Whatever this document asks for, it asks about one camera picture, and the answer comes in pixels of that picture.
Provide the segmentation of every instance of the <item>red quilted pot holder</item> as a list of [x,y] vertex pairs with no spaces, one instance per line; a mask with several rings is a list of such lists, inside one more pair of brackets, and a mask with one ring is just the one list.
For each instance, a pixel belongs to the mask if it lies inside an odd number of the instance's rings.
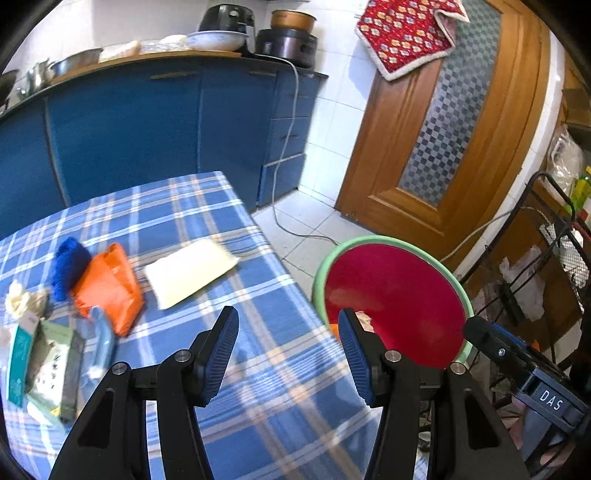
[[371,0],[356,33],[390,81],[449,55],[456,45],[454,19],[470,21],[460,0]]

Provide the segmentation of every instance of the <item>tiled floor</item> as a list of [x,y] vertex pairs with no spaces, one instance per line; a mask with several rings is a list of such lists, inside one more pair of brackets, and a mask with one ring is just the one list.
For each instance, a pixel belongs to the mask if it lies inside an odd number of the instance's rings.
[[[372,234],[341,217],[328,205],[297,190],[279,200],[275,208],[279,223],[300,235],[326,235],[342,243],[356,236]],[[310,298],[316,270],[335,246],[328,240],[302,238],[284,232],[275,223],[270,206],[257,210],[252,216],[291,276]]]

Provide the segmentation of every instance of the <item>white napkin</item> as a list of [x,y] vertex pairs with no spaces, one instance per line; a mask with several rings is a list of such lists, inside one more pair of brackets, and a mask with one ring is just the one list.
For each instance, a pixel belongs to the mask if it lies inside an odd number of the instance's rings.
[[238,258],[216,242],[204,238],[145,267],[146,277],[165,310],[224,275]]

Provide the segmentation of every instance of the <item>plaid tablecloth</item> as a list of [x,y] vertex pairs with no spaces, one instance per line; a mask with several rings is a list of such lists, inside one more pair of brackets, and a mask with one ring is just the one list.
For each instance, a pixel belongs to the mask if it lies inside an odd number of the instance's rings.
[[[359,398],[339,344],[221,173],[112,193],[5,238],[0,242],[4,326],[14,324],[4,310],[12,280],[31,291],[47,286],[53,254],[68,236],[78,238],[92,254],[119,242],[129,256],[147,307],[129,336],[118,342],[115,360],[133,368],[159,363],[188,348],[198,332],[212,326],[224,305],[237,308],[240,331],[222,387],[206,408],[197,409],[216,479],[363,477],[380,410],[370,410]],[[239,257],[238,266],[173,308],[159,311],[143,267],[203,237]],[[77,328],[87,338],[89,357],[96,347],[89,322],[71,303],[55,307],[51,319]],[[42,426],[7,402],[7,349],[2,345],[2,402],[12,451],[24,468],[44,479],[67,432]],[[150,467],[152,479],[158,480],[164,471],[155,404],[149,402],[147,410]],[[75,477],[81,476],[83,472],[76,472]]]

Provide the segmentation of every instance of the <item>white bowl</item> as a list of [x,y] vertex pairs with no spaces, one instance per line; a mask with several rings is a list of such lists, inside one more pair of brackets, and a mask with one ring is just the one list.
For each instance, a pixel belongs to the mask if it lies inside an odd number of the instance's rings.
[[187,42],[193,50],[235,51],[242,47],[247,34],[226,30],[195,32],[187,35]]

